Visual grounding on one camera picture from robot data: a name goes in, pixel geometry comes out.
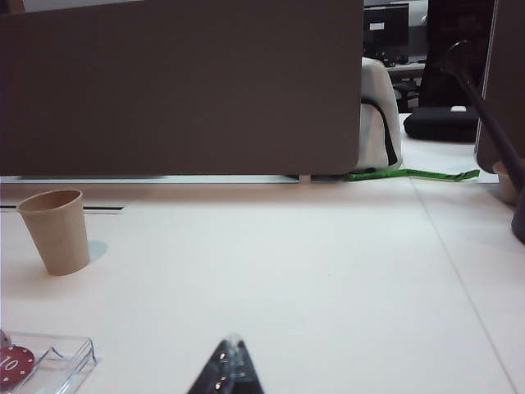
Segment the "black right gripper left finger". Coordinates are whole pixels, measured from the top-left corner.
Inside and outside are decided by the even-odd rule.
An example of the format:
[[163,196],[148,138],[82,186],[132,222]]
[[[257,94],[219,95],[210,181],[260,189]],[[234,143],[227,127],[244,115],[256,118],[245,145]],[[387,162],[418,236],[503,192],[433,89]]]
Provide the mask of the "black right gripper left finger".
[[229,335],[219,342],[188,393],[232,393],[234,364],[235,337]]

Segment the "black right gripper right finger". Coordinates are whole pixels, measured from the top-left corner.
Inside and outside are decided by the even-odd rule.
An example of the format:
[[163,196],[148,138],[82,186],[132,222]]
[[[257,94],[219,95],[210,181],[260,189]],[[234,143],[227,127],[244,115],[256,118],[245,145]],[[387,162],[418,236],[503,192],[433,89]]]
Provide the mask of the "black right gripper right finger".
[[263,386],[259,381],[257,371],[244,339],[238,334],[228,337],[231,344],[231,372],[234,394],[263,394]]

